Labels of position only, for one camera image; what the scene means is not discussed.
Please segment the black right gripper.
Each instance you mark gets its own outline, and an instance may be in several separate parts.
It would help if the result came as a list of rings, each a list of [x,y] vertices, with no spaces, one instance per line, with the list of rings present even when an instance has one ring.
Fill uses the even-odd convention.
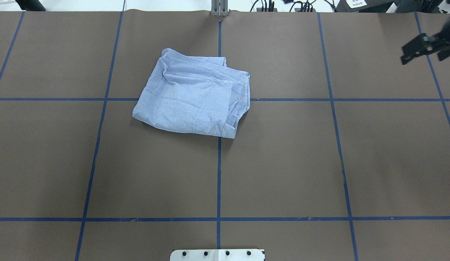
[[[414,58],[434,53],[437,53],[439,61],[447,59],[450,57],[450,22],[446,23],[441,31],[432,36],[425,33],[417,35],[402,46],[402,52],[401,63],[403,65]]]

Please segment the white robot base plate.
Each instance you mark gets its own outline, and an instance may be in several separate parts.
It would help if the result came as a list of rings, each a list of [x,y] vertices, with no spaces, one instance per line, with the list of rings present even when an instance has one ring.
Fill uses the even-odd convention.
[[[265,261],[265,251],[258,248],[179,249],[170,254],[170,261]]]

